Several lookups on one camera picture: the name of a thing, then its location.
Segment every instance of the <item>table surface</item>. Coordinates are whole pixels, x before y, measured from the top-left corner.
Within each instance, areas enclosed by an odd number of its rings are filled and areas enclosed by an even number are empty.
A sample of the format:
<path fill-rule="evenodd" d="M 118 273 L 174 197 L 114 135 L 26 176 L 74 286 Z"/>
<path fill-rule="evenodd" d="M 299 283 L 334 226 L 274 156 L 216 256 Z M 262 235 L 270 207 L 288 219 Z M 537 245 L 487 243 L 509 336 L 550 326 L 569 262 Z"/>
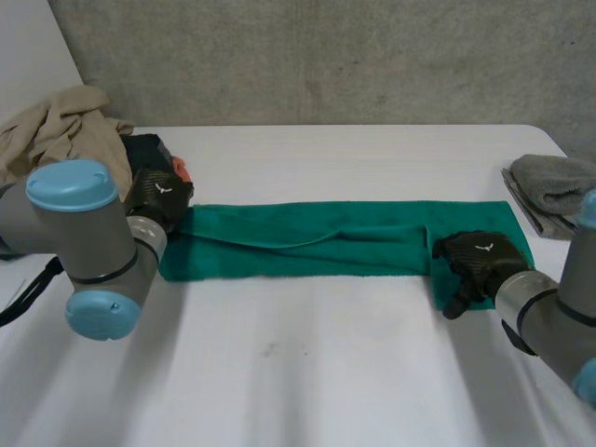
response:
<path fill-rule="evenodd" d="M 507 200 L 537 267 L 543 240 L 500 169 L 562 154 L 527 126 L 141 128 L 186 161 L 196 203 Z M 0 266 L 0 305 L 47 256 Z M 0 331 L 6 447 L 592 446 L 596 416 L 494 311 L 446 321 L 424 278 L 168 284 L 137 330 L 98 343 L 67 327 L 58 278 Z"/>

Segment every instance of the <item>robotic arm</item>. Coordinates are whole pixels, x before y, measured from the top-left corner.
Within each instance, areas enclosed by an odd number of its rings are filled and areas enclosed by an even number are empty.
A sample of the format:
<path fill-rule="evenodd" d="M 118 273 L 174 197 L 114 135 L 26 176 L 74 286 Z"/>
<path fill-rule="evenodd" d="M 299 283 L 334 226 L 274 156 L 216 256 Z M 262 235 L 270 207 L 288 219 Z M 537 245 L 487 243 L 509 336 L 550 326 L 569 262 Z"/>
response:
<path fill-rule="evenodd" d="M 128 335 L 192 184 L 141 170 L 126 209 L 108 169 L 91 160 L 45 166 L 0 190 L 0 254 L 56 253 L 74 286 L 73 330 L 94 340 Z"/>
<path fill-rule="evenodd" d="M 192 184 L 141 170 L 126 212 L 108 169 L 91 160 L 43 167 L 26 183 L 0 188 L 0 254 L 56 253 L 74 286 L 66 319 L 94 340 L 128 335 Z M 596 407 L 596 193 L 587 197 L 561 285 L 534 270 L 505 235 L 464 232 L 438 240 L 462 278 L 443 315 L 458 318 L 491 299 L 517 348 L 538 355 L 577 396 Z"/>
<path fill-rule="evenodd" d="M 436 242 L 462 278 L 443 310 L 458 318 L 470 303 L 491 299 L 510 342 L 539 356 L 576 395 L 596 409 L 596 192 L 584 201 L 561 284 L 528 264 L 505 235 L 464 232 Z"/>

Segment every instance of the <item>crumpled beige fabric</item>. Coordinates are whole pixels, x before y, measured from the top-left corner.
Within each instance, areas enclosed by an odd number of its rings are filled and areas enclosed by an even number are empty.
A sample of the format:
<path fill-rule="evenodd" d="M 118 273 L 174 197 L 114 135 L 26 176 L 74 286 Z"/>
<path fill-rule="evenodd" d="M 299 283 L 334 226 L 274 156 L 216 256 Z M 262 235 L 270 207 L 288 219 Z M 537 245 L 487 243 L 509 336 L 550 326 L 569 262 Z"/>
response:
<path fill-rule="evenodd" d="M 108 167 L 124 200 L 132 174 L 118 134 L 129 135 L 132 124 L 105 118 L 100 108 L 109 102 L 100 88 L 69 88 L 0 127 L 0 184 L 56 161 L 93 159 Z"/>

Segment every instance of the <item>green towel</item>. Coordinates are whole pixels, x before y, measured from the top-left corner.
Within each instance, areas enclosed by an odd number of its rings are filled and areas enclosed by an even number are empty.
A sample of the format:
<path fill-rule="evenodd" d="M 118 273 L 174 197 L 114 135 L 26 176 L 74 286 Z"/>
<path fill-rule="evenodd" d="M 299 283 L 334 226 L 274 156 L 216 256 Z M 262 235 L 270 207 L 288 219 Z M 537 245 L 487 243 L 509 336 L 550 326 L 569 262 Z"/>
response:
<path fill-rule="evenodd" d="M 169 281 L 430 275 L 443 309 L 459 277 L 431 259 L 433 242 L 472 230 L 509 235 L 533 263 L 507 202 L 313 202 L 194 206 L 159 271 Z M 473 305 L 491 307 L 489 300 Z"/>

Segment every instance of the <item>folded gray towel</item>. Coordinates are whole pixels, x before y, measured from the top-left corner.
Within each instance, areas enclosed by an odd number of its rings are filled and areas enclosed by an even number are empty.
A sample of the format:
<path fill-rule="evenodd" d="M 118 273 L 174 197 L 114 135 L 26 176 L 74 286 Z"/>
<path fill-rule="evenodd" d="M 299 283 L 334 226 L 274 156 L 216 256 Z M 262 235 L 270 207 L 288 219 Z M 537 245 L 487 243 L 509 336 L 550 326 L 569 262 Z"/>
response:
<path fill-rule="evenodd" d="M 577 231 L 575 216 L 557 216 L 539 210 L 520 190 L 520 186 L 508 169 L 501 170 L 501 173 L 509 192 L 540 237 L 570 240 L 574 236 Z"/>
<path fill-rule="evenodd" d="M 578 213 L 584 195 L 596 188 L 596 165 L 576 158 L 527 155 L 510 170 L 528 199 L 550 214 Z"/>

